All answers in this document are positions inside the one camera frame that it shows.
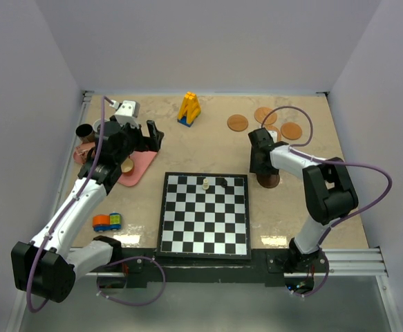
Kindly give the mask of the woven rattan coaster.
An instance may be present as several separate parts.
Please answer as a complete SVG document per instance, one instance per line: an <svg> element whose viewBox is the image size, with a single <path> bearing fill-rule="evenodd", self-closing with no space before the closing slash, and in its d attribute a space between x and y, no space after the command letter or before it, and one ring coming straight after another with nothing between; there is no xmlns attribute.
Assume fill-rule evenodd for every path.
<svg viewBox="0 0 403 332"><path fill-rule="evenodd" d="M254 112L254 119L264 125L272 125L277 121L277 114L269 107L259 107Z"/></svg>
<svg viewBox="0 0 403 332"><path fill-rule="evenodd" d="M268 131L268 133L271 135L274 142L279 142L282 139L281 132L275 126L267 125L265 128Z"/></svg>

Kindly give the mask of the light wooden coaster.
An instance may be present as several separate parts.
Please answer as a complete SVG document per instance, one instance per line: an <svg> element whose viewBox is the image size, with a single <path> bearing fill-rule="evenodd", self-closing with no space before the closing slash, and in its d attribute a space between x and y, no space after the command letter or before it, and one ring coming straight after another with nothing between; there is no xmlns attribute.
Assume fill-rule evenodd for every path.
<svg viewBox="0 0 403 332"><path fill-rule="evenodd" d="M281 125L281 134L288 140L298 140L302 137L302 128L294 122L286 122Z"/></svg>
<svg viewBox="0 0 403 332"><path fill-rule="evenodd" d="M234 114L227 119L227 126L232 131L244 131L248 128L248 125L248 119L241 114Z"/></svg>

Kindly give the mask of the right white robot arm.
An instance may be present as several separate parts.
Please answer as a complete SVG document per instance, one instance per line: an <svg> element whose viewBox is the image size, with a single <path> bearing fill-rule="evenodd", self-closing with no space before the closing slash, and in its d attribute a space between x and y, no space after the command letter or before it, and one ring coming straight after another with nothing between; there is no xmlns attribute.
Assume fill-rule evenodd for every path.
<svg viewBox="0 0 403 332"><path fill-rule="evenodd" d="M286 272L302 272L319 256L321 238L331 223L358 207L357 193L344 161L338 157L316 159L300 156L283 141L275 142L265 128L248 134L251 143L250 172L260 186L274 188L281 170L303 181L308 218L301 231L289 242Z"/></svg>

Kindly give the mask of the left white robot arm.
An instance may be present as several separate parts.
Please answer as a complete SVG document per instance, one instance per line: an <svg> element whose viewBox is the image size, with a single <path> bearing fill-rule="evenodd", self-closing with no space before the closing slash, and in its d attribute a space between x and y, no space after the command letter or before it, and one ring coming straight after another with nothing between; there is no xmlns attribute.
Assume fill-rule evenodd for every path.
<svg viewBox="0 0 403 332"><path fill-rule="evenodd" d="M71 252L84 222L109 195L122 175L122 163L135 151L158 152L163 132L147 121L148 136L140 127L109 120L96 134L95 147L86 156L72 192L52 219L29 242L17 242L11 250L12 271L17 289L44 301L63 302L75 282L104 267L118 270L123 263L118 240L98 236L87 246Z"/></svg>

